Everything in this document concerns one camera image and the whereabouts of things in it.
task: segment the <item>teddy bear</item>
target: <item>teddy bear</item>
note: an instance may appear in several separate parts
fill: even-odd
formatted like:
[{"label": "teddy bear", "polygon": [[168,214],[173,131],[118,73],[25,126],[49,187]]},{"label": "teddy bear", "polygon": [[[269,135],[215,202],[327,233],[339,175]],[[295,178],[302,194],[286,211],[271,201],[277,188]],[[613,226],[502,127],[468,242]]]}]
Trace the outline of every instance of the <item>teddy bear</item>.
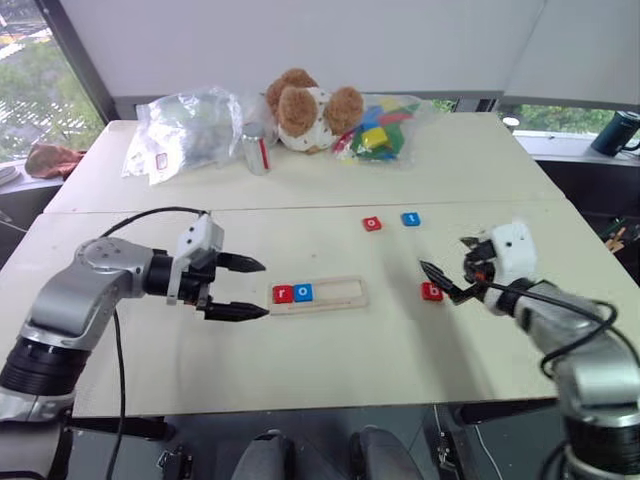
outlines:
[{"label": "teddy bear", "polygon": [[266,100],[282,142],[309,154],[329,148],[355,128],[364,110],[362,95],[355,88],[329,93],[301,68],[288,70],[273,82]]}]

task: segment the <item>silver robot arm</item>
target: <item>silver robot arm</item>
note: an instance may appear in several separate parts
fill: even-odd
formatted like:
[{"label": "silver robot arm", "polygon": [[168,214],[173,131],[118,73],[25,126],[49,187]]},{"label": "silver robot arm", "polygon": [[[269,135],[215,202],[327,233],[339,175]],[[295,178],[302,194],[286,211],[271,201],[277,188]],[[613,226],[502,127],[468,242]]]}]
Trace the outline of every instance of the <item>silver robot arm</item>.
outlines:
[{"label": "silver robot arm", "polygon": [[[549,356],[546,374],[555,382],[564,416],[569,473],[579,479],[640,474],[640,368],[634,353],[609,331],[602,331],[556,355],[558,349],[602,330],[606,320],[598,305],[551,283],[531,280],[536,253],[522,223],[502,225],[462,241],[470,248],[463,267],[471,287],[463,291],[431,263],[421,262],[422,268],[454,304],[476,298],[491,312],[514,317],[545,358]],[[508,288],[498,289],[498,285]],[[578,312],[527,293],[569,304]]]},{"label": "silver robot arm", "polygon": [[170,305],[180,300],[195,306],[208,320],[236,322],[268,313],[248,303],[212,301],[217,267],[265,269],[252,258],[222,252],[223,238],[222,228],[202,215],[181,235],[175,257],[118,238],[78,248],[71,265],[36,297],[0,372],[0,473],[47,478],[52,464],[66,460],[58,440],[77,380],[121,299],[164,296]]}]

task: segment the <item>white wall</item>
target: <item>white wall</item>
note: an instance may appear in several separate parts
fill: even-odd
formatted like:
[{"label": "white wall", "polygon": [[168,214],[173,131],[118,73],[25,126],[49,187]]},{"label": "white wall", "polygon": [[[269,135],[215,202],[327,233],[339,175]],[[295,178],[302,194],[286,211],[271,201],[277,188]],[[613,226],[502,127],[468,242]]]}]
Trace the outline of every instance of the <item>white wall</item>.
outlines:
[{"label": "white wall", "polygon": [[640,103],[640,0],[62,4],[114,97],[264,91],[302,66],[329,88]]},{"label": "white wall", "polygon": [[327,87],[502,90],[542,0],[62,0],[112,96]]},{"label": "white wall", "polygon": [[505,95],[640,105],[640,1],[549,0]]}]

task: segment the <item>dark mug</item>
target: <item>dark mug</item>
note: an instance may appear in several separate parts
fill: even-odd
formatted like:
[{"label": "dark mug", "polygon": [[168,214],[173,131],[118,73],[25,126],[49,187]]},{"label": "dark mug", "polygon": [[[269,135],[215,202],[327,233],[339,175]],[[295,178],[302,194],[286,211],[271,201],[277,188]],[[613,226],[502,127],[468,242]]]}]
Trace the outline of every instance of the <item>dark mug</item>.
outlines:
[{"label": "dark mug", "polygon": [[638,129],[640,129],[640,115],[635,112],[618,111],[613,114],[609,124],[593,141],[591,148],[609,157],[615,157],[620,150],[638,150],[640,142],[633,147],[625,147]]}]

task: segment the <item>gray pants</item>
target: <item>gray pants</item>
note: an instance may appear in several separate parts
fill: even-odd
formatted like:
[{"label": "gray pants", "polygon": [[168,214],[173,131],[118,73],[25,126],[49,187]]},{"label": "gray pants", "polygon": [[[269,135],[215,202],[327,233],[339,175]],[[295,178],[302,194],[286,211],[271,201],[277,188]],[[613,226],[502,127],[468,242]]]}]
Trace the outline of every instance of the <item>gray pants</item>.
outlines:
[{"label": "gray pants", "polygon": [[[350,449],[355,478],[423,480],[407,449],[386,430],[366,427],[352,436]],[[249,444],[231,480],[291,480],[293,452],[293,444],[280,432],[261,435]]]}]

